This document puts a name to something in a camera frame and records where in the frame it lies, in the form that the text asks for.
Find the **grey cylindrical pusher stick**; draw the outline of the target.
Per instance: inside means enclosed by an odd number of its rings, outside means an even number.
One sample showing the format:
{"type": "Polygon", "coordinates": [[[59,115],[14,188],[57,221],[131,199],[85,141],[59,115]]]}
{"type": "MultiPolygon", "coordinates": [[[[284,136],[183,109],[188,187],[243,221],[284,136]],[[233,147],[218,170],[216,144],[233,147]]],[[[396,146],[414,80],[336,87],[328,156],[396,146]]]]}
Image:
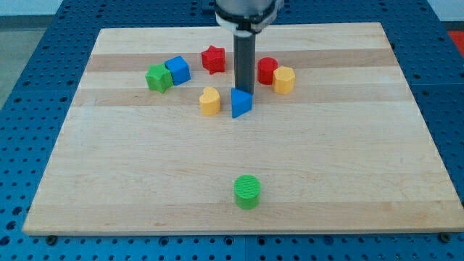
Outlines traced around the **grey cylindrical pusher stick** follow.
{"type": "Polygon", "coordinates": [[[254,93],[255,35],[233,37],[235,88],[254,93]]]}

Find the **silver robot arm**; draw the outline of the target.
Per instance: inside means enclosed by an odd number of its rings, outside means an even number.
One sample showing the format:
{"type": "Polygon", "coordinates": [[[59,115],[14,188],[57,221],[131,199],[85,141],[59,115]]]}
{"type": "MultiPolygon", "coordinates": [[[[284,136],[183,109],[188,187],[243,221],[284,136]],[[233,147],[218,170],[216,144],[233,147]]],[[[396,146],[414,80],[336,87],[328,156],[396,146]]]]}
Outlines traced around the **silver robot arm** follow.
{"type": "Polygon", "coordinates": [[[254,93],[256,35],[277,17],[284,0],[215,0],[219,26],[233,34],[235,88],[254,93]]]}

